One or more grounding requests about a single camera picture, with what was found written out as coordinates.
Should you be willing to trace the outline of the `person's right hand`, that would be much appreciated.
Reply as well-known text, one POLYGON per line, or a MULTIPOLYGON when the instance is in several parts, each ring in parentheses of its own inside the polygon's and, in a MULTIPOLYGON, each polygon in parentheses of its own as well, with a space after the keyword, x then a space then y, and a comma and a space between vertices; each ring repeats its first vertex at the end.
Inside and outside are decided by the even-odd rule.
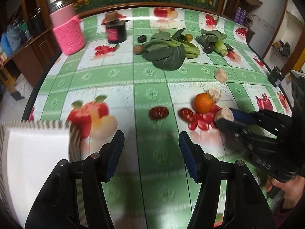
POLYGON ((296 176, 288 182, 279 182, 276 179, 268 176, 266 182, 266 191, 269 192, 273 187, 280 188, 284 191, 283 209, 294 208, 303 195, 304 190, 304 177, 296 176))

